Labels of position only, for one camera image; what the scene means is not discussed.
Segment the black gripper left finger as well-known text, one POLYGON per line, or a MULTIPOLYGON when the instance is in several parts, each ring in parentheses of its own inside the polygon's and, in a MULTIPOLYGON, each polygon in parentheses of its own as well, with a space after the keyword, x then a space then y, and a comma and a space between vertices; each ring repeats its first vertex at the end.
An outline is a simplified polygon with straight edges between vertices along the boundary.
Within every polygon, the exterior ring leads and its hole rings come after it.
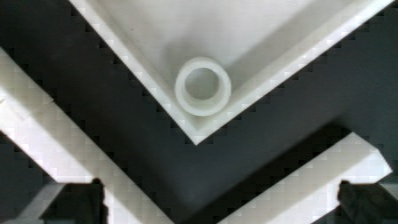
POLYGON ((50 183, 7 224, 109 224, 102 180, 50 183))

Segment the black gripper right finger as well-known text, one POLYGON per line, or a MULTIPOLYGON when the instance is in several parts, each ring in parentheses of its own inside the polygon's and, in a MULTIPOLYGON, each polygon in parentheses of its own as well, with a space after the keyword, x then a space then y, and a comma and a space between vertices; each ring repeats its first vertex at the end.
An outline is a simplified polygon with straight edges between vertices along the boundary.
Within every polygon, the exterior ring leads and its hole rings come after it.
POLYGON ((343 181, 338 202, 347 224, 398 224, 398 184, 343 181))

